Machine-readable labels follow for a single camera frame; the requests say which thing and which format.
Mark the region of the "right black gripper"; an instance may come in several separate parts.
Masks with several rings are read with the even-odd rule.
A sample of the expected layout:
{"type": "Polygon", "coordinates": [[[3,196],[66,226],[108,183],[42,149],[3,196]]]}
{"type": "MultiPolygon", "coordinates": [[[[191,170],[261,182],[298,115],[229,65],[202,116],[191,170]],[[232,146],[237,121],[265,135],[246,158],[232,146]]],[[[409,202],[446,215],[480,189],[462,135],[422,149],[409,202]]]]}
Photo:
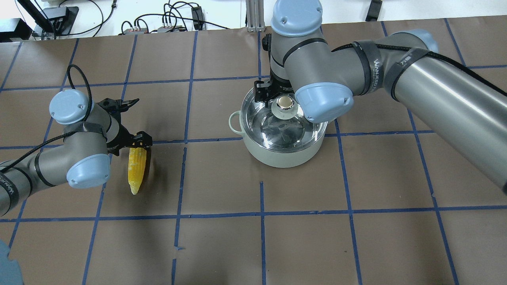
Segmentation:
{"type": "Polygon", "coordinates": [[[294,94],[289,80],[270,78],[268,81],[257,80],[254,84],[255,102],[268,104],[271,100],[281,96],[294,94]]]}

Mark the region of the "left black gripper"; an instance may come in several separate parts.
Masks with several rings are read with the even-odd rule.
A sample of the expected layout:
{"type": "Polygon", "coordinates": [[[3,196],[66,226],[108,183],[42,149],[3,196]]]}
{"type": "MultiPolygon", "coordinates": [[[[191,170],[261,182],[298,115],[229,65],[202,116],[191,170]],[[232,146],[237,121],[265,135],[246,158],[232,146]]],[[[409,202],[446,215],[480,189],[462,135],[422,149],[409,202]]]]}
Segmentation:
{"type": "Polygon", "coordinates": [[[106,131],[108,154],[118,156],[122,148],[148,149],[152,147],[152,136],[144,131],[139,131],[136,135],[132,135],[121,123],[121,113],[127,112],[139,100],[104,99],[99,102],[99,106],[109,114],[111,121],[106,131]]]}

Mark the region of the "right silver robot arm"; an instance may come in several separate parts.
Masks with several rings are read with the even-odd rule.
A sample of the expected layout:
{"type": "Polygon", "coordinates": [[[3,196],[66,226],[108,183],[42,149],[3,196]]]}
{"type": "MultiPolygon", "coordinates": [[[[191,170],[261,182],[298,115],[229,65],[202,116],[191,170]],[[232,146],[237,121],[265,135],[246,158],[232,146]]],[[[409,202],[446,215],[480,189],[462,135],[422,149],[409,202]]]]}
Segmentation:
{"type": "Polygon", "coordinates": [[[256,81],[265,105],[294,94],[306,119],[347,113],[353,96],[383,88],[462,154],[503,192],[507,181],[506,92],[461,63],[438,54],[425,30],[357,40],[331,50],[318,0],[278,0],[264,41],[270,79],[256,81]]]}

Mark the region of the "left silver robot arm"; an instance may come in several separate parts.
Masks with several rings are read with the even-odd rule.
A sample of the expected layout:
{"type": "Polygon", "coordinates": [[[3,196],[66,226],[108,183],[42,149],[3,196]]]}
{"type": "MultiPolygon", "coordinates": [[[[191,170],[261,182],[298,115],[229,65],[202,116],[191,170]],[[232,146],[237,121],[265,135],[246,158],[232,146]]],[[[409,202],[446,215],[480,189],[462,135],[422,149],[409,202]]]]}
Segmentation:
{"type": "Polygon", "coordinates": [[[58,92],[49,114],[64,127],[62,135],[35,146],[16,160],[1,163],[1,215],[42,190],[62,184],[89,189],[111,176],[111,156],[123,148],[147,151],[153,145],[144,131],[131,134],[121,115],[139,99],[104,99],[95,102],[89,81],[80,67],[67,67],[70,88],[58,92]]]}

